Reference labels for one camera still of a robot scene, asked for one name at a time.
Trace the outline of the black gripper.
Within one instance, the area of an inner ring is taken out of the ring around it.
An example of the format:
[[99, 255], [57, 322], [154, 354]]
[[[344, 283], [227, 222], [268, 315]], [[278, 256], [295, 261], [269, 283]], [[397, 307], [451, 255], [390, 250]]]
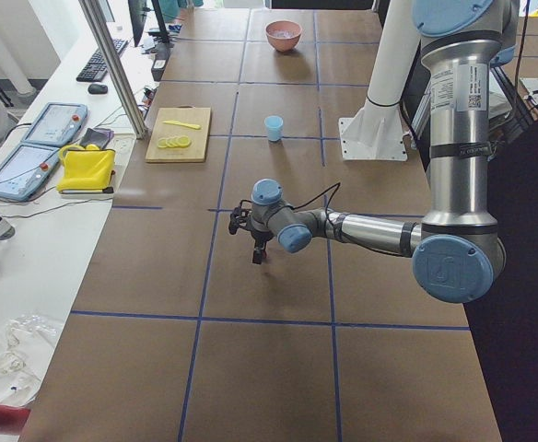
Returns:
[[267, 258], [266, 243], [273, 238], [273, 233], [264, 226], [257, 227], [253, 224], [252, 209], [241, 205], [235, 207], [229, 215], [228, 233], [236, 235], [239, 229], [251, 234], [255, 244], [252, 253], [252, 262], [262, 264]]

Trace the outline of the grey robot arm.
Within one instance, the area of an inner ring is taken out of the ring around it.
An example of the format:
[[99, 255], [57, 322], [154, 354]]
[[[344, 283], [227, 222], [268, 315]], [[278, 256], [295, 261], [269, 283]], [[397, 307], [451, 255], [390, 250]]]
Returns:
[[515, 1], [393, 1], [390, 3], [364, 106], [339, 122], [345, 159], [402, 158], [401, 96], [411, 66], [430, 74], [429, 186], [431, 206], [419, 223], [302, 211], [281, 185], [257, 181], [231, 213], [228, 230], [248, 231], [260, 263], [276, 239], [297, 252], [315, 237], [355, 244], [412, 262], [418, 284], [436, 299], [467, 303], [483, 296], [502, 272], [505, 251], [488, 213], [490, 71], [515, 52]]

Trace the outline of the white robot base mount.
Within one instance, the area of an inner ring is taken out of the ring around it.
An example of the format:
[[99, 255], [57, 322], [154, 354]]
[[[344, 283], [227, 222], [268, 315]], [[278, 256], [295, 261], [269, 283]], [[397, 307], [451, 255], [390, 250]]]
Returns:
[[407, 159], [400, 103], [420, 42], [412, 5], [411, 1], [391, 0], [365, 104], [354, 117], [339, 120], [346, 161]]

